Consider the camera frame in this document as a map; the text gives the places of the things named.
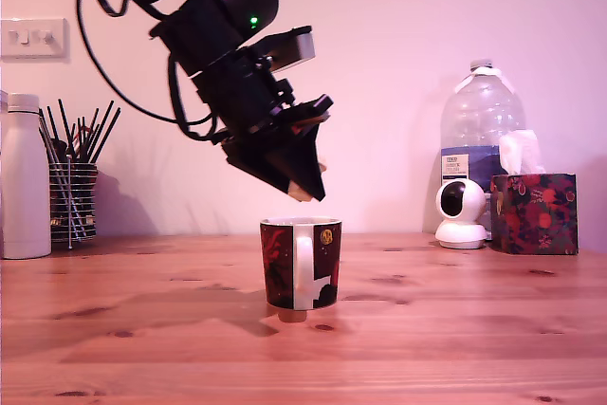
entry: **mug with print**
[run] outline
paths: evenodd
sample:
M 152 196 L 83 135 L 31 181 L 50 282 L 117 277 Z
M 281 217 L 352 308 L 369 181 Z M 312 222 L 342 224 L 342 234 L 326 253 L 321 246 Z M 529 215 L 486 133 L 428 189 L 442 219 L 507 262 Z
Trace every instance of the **mug with print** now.
M 261 222 L 269 304 L 311 310 L 338 296 L 341 221 L 328 217 L 268 218 Z

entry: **light switch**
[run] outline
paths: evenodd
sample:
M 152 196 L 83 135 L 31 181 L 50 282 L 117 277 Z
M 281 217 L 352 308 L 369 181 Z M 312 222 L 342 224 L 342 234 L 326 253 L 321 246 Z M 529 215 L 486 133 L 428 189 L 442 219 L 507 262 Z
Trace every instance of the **light switch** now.
M 65 19 L 3 19 L 2 58 L 63 58 Z
M 19 43 L 21 45 L 29 45 L 29 30 L 21 30 L 19 32 Z

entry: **black robotic arm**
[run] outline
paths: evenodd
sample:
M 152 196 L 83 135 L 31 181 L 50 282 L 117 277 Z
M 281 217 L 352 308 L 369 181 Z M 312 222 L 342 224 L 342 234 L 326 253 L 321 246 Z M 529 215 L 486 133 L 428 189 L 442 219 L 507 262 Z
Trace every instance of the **black robotic arm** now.
M 106 0 L 98 0 L 111 16 L 122 16 Z M 316 152 L 319 124 L 328 119 L 331 99 L 295 103 L 286 79 L 273 72 L 314 57 L 311 27 L 269 35 L 255 45 L 242 44 L 269 25 L 278 12 L 278 0 L 187 0 L 172 14 L 154 8 L 158 0 L 131 0 L 159 22 L 150 35 L 170 51 L 168 79 L 175 119 L 163 118 L 132 103 L 104 73 L 83 27 L 82 0 L 77 0 L 79 26 L 91 59 L 112 88 L 129 104 L 156 119 L 176 123 L 194 140 L 220 143 L 228 163 L 287 193 L 292 183 L 318 200 L 325 196 Z M 211 109 L 199 122 L 187 122 L 179 97 L 179 64 Z M 225 128 L 216 131 L 217 118 Z M 192 130 L 212 122 L 206 135 Z

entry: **security camera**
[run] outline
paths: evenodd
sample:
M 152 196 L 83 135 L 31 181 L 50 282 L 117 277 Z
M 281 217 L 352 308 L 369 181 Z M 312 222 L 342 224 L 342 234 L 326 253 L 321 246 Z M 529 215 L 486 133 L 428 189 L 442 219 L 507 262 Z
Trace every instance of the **security camera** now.
M 473 180 L 454 179 L 436 194 L 436 208 L 444 220 L 436 230 L 436 240 L 449 249 L 479 249 L 487 232 L 477 223 L 485 211 L 485 193 Z

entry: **floral tissue box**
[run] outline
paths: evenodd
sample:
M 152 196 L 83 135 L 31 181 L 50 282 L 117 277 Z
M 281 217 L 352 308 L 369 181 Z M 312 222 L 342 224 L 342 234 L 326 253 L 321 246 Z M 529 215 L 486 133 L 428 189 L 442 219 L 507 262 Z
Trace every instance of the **floral tissue box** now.
M 495 175 L 491 234 L 508 253 L 577 255 L 576 175 Z

